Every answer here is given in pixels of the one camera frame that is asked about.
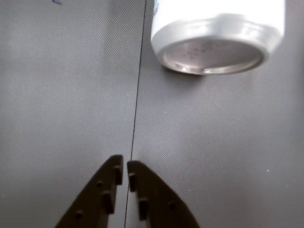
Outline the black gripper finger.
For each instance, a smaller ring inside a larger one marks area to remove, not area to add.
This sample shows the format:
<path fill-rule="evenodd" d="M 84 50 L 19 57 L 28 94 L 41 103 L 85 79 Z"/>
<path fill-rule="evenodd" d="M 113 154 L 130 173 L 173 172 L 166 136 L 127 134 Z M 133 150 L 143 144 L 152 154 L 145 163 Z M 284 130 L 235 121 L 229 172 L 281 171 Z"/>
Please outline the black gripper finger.
<path fill-rule="evenodd" d="M 57 228 L 106 228 L 114 214 L 117 186 L 123 182 L 122 155 L 107 159 L 78 194 Z"/>
<path fill-rule="evenodd" d="M 127 163 L 130 192 L 137 197 L 139 220 L 148 228 L 198 228 L 188 206 L 155 172 L 140 161 Z"/>

